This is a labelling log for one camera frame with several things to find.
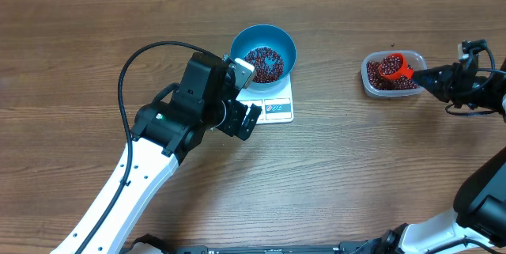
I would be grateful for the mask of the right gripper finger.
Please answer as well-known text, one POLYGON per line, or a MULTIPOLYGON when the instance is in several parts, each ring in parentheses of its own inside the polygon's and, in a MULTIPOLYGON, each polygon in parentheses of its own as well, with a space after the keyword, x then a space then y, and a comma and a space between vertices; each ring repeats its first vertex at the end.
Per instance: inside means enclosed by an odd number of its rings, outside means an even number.
POLYGON ((426 70, 415 70, 411 79, 420 86, 433 86, 448 82, 454 73, 452 66, 438 66, 426 70))
POLYGON ((451 100, 451 97, 445 91, 445 88, 442 84, 436 83, 435 81, 428 82, 419 82, 419 86, 423 87, 430 94, 432 94, 437 100, 448 103, 451 100))

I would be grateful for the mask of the orange scoop with blue handle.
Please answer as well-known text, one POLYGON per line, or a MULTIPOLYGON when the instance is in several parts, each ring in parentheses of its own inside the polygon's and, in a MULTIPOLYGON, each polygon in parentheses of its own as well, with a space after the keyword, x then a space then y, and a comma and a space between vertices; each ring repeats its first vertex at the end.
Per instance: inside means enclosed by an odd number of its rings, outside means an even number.
POLYGON ((414 70, 410 68, 406 58, 401 53, 389 54, 379 65, 378 71, 382 78, 389 81, 400 78, 411 79, 414 73, 414 70))

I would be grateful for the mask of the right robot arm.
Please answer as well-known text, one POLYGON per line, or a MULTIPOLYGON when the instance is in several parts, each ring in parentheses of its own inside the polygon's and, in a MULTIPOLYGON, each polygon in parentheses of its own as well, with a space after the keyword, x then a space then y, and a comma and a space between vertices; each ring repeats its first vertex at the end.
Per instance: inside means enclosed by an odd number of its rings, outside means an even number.
MULTIPOLYGON (((474 64, 439 66, 413 73, 412 79, 438 100, 458 108, 484 108, 505 114, 505 69, 489 76, 474 64)), ((403 224, 357 248, 358 253, 457 253, 505 246, 505 152, 501 150, 468 177, 453 206, 418 224, 403 224)))

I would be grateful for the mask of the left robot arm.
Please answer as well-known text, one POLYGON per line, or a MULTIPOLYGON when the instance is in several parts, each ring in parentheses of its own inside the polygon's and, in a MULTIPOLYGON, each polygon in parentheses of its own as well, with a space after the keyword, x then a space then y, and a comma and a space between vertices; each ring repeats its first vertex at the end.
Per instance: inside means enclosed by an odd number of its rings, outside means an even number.
POLYGON ((247 140, 261 108, 236 97, 255 68, 240 58, 192 55, 180 84, 137 113, 125 150, 84 217, 56 253, 118 253, 149 201, 198 146, 208 129, 247 140))

